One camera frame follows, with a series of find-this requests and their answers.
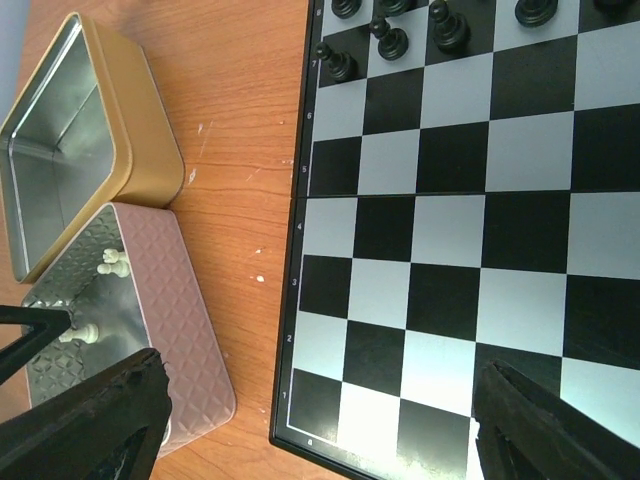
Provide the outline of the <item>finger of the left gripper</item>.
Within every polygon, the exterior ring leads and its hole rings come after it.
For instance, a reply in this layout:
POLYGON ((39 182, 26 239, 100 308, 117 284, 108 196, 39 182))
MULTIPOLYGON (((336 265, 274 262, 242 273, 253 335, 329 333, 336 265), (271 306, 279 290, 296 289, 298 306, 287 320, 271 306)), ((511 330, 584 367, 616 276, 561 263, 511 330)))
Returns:
POLYGON ((1 324, 23 327, 22 335, 1 349, 1 383, 70 328, 64 310, 1 306, 1 324))

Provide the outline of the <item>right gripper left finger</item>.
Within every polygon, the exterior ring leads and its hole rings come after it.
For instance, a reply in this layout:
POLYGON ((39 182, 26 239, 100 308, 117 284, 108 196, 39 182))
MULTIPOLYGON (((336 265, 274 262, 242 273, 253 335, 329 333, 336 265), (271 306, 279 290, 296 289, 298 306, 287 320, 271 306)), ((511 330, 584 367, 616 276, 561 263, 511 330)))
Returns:
POLYGON ((171 413, 160 353, 142 349, 1 425, 4 479, 147 479, 171 413))

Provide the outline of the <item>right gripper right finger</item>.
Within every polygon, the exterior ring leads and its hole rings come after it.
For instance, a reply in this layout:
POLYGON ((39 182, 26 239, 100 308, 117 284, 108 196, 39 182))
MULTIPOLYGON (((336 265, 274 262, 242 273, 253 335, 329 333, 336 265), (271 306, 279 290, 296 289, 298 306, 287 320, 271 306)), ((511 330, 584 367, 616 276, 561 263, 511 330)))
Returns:
POLYGON ((639 449, 511 365, 494 360, 474 387, 486 479, 637 479, 639 449))

